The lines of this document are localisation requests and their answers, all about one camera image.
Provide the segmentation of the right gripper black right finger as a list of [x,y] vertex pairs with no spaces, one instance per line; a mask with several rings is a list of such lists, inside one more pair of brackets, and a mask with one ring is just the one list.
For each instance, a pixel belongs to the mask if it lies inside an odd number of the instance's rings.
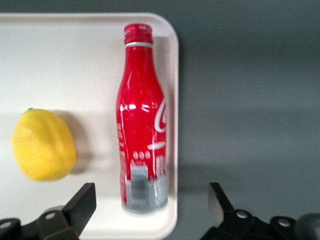
[[201,237],[202,240],[296,240],[296,220],[274,216],[264,222],[244,209],[235,209],[217,182],[209,184],[209,211],[213,226]]

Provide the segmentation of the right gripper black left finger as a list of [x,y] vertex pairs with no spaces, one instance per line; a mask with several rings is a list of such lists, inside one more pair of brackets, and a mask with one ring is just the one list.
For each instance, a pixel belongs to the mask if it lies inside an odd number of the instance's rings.
[[85,183],[66,205],[52,207],[21,225],[18,218],[0,220],[2,240],[78,240],[97,207],[94,183]]

